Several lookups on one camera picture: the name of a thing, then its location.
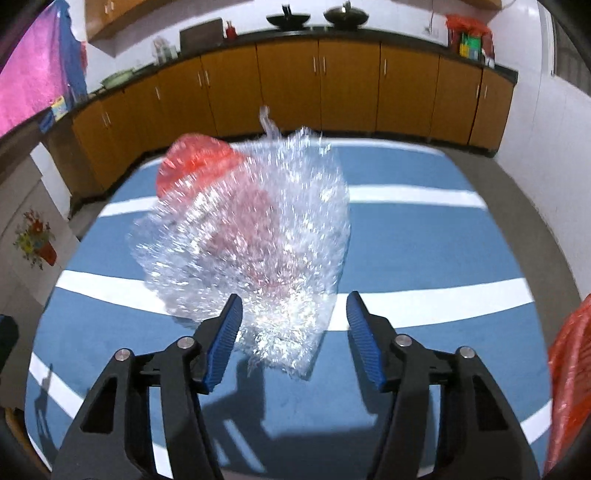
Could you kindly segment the barred window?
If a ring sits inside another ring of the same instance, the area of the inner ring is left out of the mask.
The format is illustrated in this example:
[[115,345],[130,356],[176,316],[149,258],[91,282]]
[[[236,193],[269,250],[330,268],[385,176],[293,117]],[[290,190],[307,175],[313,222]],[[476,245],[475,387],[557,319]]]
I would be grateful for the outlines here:
[[543,69],[590,95],[590,69],[550,11],[538,2],[543,48]]

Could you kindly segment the red trash bin liner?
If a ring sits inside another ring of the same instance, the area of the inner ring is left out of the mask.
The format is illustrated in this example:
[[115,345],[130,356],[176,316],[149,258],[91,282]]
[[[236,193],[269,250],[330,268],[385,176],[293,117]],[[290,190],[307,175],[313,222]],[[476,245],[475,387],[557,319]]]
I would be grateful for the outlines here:
[[590,297],[566,319],[548,355],[552,414],[546,472],[566,456],[590,415]]

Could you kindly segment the clear bubble wrap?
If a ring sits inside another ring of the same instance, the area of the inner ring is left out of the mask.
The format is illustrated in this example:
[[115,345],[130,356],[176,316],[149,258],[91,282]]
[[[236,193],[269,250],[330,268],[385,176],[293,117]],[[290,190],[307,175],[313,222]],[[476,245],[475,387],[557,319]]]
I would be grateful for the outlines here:
[[250,364],[307,378],[349,250],[349,186],[331,144],[308,128],[281,134],[268,107],[259,121],[263,136],[236,145],[180,136],[129,244],[170,315],[199,323],[238,295]]

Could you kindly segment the green basin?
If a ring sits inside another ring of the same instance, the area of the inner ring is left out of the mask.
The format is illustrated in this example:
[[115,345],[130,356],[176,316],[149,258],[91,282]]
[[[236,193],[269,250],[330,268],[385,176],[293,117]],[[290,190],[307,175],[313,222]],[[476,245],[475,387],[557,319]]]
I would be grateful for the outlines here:
[[133,69],[120,70],[104,78],[101,85],[106,90],[116,88],[130,81],[133,76]]

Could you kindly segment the wooden upper kitchen cabinets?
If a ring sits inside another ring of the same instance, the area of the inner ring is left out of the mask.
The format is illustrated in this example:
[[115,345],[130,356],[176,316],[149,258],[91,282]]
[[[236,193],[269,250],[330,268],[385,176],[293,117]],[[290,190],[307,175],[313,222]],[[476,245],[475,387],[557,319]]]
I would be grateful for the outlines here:
[[172,0],[85,0],[87,41],[110,39]]

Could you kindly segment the red plastic bag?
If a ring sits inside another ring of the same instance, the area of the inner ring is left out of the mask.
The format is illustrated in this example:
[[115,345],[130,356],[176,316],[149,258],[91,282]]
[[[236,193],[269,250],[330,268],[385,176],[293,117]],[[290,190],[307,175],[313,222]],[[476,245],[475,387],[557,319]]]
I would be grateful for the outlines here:
[[227,276],[264,293],[286,294],[293,259],[283,251],[280,210],[266,188],[263,160],[202,134],[170,146],[156,177],[162,207],[180,221],[179,239]]

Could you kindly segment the pink hanging cloth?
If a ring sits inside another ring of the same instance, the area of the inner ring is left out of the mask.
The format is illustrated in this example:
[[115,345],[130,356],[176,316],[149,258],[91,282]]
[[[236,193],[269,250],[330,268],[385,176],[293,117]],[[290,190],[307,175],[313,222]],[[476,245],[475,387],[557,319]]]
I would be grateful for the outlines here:
[[53,1],[26,31],[1,72],[1,135],[63,94],[60,9]]

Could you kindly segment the wooden kitchen cabinets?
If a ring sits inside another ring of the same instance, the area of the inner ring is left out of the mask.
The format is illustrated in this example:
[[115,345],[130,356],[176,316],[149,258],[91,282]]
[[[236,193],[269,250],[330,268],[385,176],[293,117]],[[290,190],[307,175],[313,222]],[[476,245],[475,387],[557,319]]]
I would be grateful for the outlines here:
[[172,0],[85,0],[87,41],[110,39]]
[[409,137],[495,153],[518,81],[443,47],[377,31],[271,31],[152,67],[77,106],[44,135],[76,201],[112,192],[185,133],[259,135],[259,110],[284,132]]

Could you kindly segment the black lidded pot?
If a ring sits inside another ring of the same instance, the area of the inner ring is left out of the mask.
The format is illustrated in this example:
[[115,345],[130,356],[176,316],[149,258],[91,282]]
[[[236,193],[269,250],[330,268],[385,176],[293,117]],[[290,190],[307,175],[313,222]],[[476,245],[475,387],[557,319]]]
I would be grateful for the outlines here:
[[362,9],[352,6],[346,1],[342,6],[332,7],[324,12],[325,20],[339,30],[356,30],[365,25],[369,20],[369,14]]

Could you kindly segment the white flower decorated cabinet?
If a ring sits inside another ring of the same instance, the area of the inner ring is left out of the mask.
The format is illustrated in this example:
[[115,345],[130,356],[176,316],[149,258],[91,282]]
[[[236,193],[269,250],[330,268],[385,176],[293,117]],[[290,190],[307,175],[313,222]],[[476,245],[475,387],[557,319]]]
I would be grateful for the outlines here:
[[41,144],[1,177],[1,311],[19,290],[46,303],[78,240],[71,194]]

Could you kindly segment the red bag of condiments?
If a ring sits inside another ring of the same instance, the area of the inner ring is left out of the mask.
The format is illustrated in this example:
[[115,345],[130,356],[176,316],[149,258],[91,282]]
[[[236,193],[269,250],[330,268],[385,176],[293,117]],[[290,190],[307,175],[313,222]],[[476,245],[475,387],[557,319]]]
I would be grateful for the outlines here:
[[487,63],[495,59],[492,30],[479,20],[458,14],[446,16],[448,48],[469,60]]

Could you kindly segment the clear glass jar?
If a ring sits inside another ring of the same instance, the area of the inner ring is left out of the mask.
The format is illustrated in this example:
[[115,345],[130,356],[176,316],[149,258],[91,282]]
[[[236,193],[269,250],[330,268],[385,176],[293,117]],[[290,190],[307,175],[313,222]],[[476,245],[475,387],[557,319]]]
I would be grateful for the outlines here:
[[157,36],[152,41],[152,56],[154,57],[154,64],[161,66],[175,60],[178,53],[173,44],[165,38]]

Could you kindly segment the dark cutting board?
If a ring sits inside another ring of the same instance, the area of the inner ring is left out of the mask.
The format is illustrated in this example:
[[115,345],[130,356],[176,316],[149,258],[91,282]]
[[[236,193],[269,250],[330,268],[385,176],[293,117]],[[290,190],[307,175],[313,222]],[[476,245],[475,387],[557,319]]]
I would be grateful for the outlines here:
[[222,19],[215,18],[179,32],[180,54],[192,55],[197,51],[221,45],[223,41]]

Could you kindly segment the blue white striped tablecloth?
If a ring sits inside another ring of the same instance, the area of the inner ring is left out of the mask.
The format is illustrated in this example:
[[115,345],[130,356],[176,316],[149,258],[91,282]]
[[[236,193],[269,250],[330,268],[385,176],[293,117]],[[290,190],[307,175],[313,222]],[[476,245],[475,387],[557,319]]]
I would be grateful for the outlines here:
[[[546,344],[529,284],[484,199],[442,152],[379,140],[331,146],[349,186],[351,223],[338,290],[242,294],[249,341],[200,400],[224,471],[367,475],[390,401],[349,343],[346,297],[355,291],[370,312],[428,348],[473,348],[543,463],[552,406]],[[41,316],[24,415],[47,463],[115,351],[161,350],[228,299],[223,289],[190,315],[146,286],[134,252],[158,167],[141,166],[99,213]]]

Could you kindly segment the black wok with ladle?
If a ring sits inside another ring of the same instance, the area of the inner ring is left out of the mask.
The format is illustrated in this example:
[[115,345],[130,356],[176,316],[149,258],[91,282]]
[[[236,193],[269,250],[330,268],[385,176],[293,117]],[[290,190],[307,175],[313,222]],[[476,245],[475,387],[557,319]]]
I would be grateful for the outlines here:
[[281,31],[303,30],[310,19],[310,14],[294,13],[288,4],[281,6],[280,14],[266,16],[266,21]]

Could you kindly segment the wooden lower kitchen cabinets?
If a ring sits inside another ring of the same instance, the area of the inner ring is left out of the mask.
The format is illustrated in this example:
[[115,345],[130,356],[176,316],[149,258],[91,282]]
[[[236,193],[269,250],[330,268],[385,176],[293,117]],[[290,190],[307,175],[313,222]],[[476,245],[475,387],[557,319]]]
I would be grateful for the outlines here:
[[409,137],[495,153],[518,81],[443,47],[377,31],[271,31],[152,67],[77,106],[44,135],[76,201],[112,192],[185,133],[259,135],[259,110],[284,132]]

